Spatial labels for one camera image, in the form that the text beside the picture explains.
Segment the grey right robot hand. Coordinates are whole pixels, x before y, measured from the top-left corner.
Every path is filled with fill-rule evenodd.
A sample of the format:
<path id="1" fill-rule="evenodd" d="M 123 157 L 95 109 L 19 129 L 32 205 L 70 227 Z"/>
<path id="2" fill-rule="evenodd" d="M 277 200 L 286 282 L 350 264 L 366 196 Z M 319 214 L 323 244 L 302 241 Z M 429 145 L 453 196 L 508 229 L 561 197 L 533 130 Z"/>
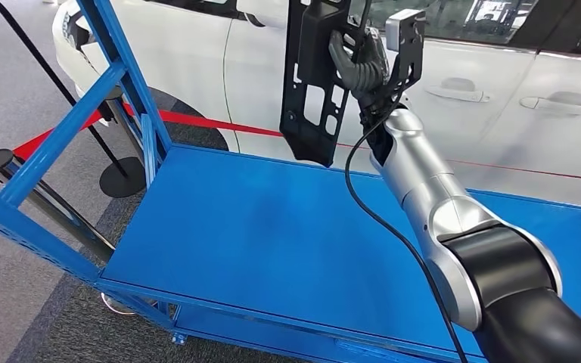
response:
<path id="1" fill-rule="evenodd" d="M 378 29 L 374 27 L 365 28 L 357 60 L 353 60 L 345 51 L 343 34 L 338 31 L 331 33 L 328 51 L 342 79 L 345 77 L 385 79 L 387 77 L 388 64 L 384 43 Z"/>

